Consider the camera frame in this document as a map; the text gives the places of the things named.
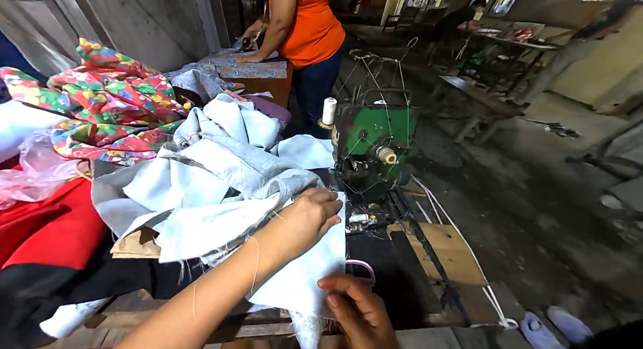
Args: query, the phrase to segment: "purple fabric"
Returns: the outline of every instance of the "purple fabric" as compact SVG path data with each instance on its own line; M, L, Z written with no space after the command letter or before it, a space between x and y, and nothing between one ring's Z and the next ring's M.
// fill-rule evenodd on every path
M284 131L284 128L288 125L288 122L290 122L291 116L287 109L279 107L277 104L269 102L264 98L255 97L254 95L244 95L243 97L252 100L255 104L255 108L261 113L268 115L271 118L277 118L280 125L279 132L281 133Z

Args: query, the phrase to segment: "pile of fabric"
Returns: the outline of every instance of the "pile of fabric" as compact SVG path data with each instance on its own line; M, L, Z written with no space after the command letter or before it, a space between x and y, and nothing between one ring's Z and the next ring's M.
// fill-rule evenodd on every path
M82 66L46 85L0 68L13 98L0 104L0 158L18 157L0 171L0 348L68 335L115 295L171 298L323 187L312 169L334 165L329 140L282 140L287 110L230 92L216 70L187 72L200 82L190 86L98 43L81 39L78 52ZM221 91L199 91L204 81ZM342 222L247 299L290 310L314 347L325 295L314 283L344 264Z

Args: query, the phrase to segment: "cardboard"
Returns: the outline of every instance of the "cardboard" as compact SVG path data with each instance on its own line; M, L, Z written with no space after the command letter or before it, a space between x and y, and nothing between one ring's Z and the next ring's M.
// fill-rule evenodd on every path
M482 271L480 271L466 242L453 226L434 223L420 223L420 226L451 281L477 287L488 286L487 280L485 280ZM440 274L435 265L414 233L399 224L389 225L386 229L387 232L395 230L401 230L406 233L406 238L413 246L415 255L420 260L426 274L430 278L440 279Z

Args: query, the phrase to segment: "pink plastic bag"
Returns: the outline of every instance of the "pink plastic bag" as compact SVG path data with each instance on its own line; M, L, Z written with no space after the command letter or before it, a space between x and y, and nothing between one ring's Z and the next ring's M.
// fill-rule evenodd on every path
M80 160L66 160L53 150L49 131L34 133L18 147L22 171L0 171L0 209L16 201L38 202L78 174Z

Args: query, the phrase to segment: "patterned fabric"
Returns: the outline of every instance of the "patterned fabric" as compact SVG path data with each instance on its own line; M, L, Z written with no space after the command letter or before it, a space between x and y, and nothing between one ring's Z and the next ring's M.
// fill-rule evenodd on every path
M73 159L98 159L134 165L156 157L161 146L172 142L172 136L183 120L153 130L119 124L91 124L64 121L52 127L56 152Z
M15 68L0 68L0 78L15 100L77 119L53 127L60 155L124 165L154 158L192 102L130 57L82 38L77 50L83 65L52 76L47 86Z
M113 70L135 74L143 78L161 74L131 57L84 38L80 38L76 51L82 58L81 63L85 66L111 68Z
M176 70L175 72L165 73L165 76L172 79L189 70L201 70L206 74L217 72L221 78L280 78L285 79L287 75L287 66L285 61L271 61L270 63L243 63L235 55L234 49L223 49L210 56L206 56L198 63L190 63ZM242 55L251 55L254 52L242 53ZM268 59L277 57L277 52L271 54Z

